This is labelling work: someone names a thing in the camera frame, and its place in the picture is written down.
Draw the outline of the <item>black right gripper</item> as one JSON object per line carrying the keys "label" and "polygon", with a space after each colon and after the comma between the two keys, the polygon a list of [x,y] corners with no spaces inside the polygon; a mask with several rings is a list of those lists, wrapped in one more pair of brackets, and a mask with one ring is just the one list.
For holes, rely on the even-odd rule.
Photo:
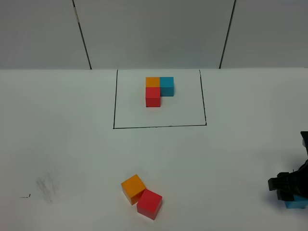
{"label": "black right gripper", "polygon": [[294,195],[308,198],[308,161],[297,171],[281,172],[268,180],[270,191],[277,191],[281,201],[294,201]]}

